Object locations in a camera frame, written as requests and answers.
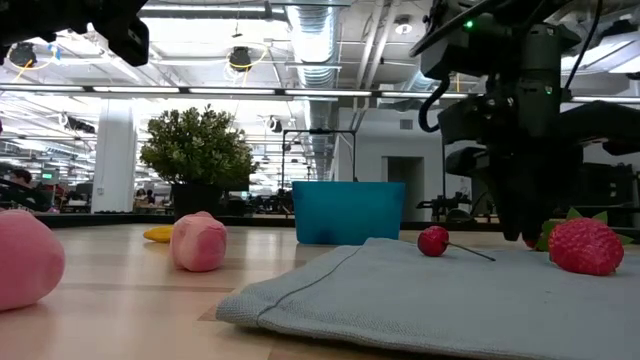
gray cloth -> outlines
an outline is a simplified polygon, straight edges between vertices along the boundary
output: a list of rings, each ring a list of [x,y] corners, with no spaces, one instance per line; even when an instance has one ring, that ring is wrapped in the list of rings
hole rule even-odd
[[[640,258],[565,272],[548,254],[440,258],[370,239],[226,298],[217,318],[284,334],[481,359],[640,359]]]

wooden table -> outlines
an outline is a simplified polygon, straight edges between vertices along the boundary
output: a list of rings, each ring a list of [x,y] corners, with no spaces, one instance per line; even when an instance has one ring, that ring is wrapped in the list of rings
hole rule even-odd
[[[445,359],[246,331],[215,321],[215,306],[225,296],[332,248],[300,245],[294,229],[229,228],[224,266],[195,274],[173,269],[168,245],[142,238],[151,227],[55,231],[67,254],[62,283],[35,306],[0,313],[0,359]],[[401,239],[417,236],[407,231]],[[453,233],[452,239],[479,249],[525,251],[521,242],[506,242],[497,233]],[[637,247],[628,251],[639,253]]]

strawberry toy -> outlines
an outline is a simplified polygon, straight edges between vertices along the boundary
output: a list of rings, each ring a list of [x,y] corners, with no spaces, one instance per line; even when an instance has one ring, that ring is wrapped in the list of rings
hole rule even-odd
[[[496,261],[496,259],[484,254],[480,254],[477,251],[473,251],[464,246],[452,244],[449,241],[449,232],[445,228],[442,228],[440,226],[432,226],[420,233],[420,237],[418,237],[418,249],[426,256],[442,256],[449,245],[466,250],[478,256],[482,256],[485,259]]]
[[[602,221],[576,218],[553,229],[549,254],[566,271],[607,276],[620,266],[624,249],[618,235]]]

blue basket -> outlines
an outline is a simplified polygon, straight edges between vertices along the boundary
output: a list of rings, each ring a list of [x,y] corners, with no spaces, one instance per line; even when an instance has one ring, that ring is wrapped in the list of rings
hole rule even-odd
[[[300,243],[362,245],[398,238],[404,184],[294,182],[293,203]]]

metal frame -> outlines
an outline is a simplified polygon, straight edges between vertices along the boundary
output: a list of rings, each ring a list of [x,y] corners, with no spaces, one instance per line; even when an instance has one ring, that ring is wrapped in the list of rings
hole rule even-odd
[[[282,131],[282,178],[280,182],[280,188],[284,188],[284,166],[285,166],[285,155],[287,153],[287,134],[296,133],[296,134],[309,134],[309,135],[330,135],[330,134],[351,134],[353,136],[353,161],[351,162],[351,167],[353,170],[353,181],[356,182],[356,134],[357,132],[354,130],[324,130],[324,129],[311,129],[311,130],[283,130]]]

